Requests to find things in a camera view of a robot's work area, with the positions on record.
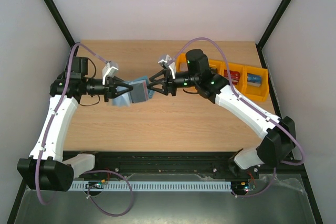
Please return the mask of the teal card holder wallet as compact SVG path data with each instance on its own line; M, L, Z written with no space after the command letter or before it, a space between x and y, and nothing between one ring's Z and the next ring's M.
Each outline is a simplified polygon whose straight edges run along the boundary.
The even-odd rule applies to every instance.
M125 83L132 86L133 90L112 99L111 104L113 106L131 106L135 103L146 102L154 96L154 91L147 88L147 85L149 84L147 76L142 76L133 81L126 81Z

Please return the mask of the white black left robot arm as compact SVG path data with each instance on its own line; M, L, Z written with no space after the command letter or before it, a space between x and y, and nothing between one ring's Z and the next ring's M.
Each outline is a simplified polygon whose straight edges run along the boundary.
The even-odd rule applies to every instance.
M75 178L95 166L93 154L78 154L63 160L64 142L71 119L83 95L102 96L105 102L117 98L133 87L116 77L117 63L107 61L102 77L87 78L89 58L74 57L70 69L50 87L48 114L28 158L21 158L17 170L30 189L68 191Z

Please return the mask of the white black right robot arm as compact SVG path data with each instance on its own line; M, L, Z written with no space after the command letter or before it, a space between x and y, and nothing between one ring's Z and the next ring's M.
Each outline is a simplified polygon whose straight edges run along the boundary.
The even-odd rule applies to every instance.
M212 72L208 57L200 49L186 53L187 71L176 71L170 56L159 64L162 70L152 77L148 88L163 95L176 95L178 88L195 87L198 94L230 111L247 124L261 139L261 143L239 151L229 164L232 176L242 177L247 169L257 165L277 167L295 148L296 128L293 119L280 118L263 110L233 87L229 80Z

